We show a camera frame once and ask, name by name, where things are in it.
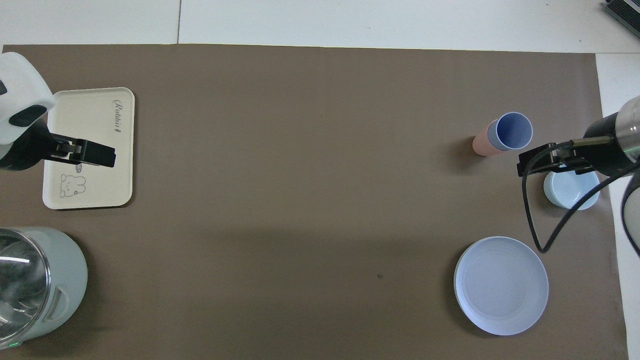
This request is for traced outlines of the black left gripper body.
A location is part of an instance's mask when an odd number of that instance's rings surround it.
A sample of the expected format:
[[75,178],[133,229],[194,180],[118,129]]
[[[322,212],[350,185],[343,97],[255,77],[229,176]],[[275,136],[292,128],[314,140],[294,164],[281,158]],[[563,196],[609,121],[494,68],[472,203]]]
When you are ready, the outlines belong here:
[[45,122],[36,122],[14,141],[0,160],[5,171],[23,171],[46,159],[55,150],[55,139]]

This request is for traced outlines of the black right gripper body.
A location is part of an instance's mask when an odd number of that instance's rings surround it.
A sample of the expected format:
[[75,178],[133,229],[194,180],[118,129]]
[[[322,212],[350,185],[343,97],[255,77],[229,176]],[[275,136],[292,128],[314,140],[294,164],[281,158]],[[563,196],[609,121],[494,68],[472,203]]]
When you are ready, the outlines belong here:
[[586,146],[582,149],[582,156],[590,162],[592,168],[608,177],[635,164],[635,161],[623,151],[618,143],[617,124],[618,114],[610,114],[592,123],[583,135],[585,139],[604,136],[610,136],[613,139],[607,144]]

